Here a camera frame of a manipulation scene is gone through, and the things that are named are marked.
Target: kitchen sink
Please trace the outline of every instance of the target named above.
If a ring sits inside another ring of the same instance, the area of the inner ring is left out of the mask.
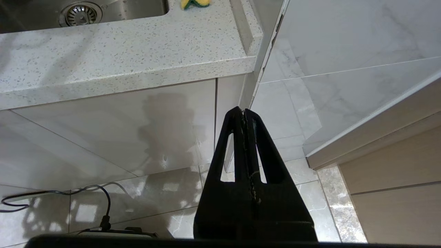
[[[0,34],[164,15],[167,0],[0,0]]]

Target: countertop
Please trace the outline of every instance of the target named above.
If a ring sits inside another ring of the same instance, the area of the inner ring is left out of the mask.
[[[262,30],[248,0],[168,3],[163,16],[0,34],[0,110],[253,71]]]

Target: yellow sponge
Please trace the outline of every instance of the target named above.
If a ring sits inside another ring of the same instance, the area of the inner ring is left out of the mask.
[[[208,7],[210,5],[210,0],[181,0],[182,9],[188,9],[191,4],[198,7]]]

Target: white glossy cabinet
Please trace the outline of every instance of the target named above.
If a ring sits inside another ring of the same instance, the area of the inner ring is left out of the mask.
[[[215,87],[210,79],[13,111],[143,176],[211,162]]]
[[[0,184],[68,190],[134,177],[84,148],[13,113],[0,111]],[[1,186],[1,195],[27,191]]]

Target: sink strainer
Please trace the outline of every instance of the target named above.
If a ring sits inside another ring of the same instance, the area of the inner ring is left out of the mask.
[[[77,2],[65,7],[60,14],[60,26],[78,26],[101,21],[101,8],[91,2]]]

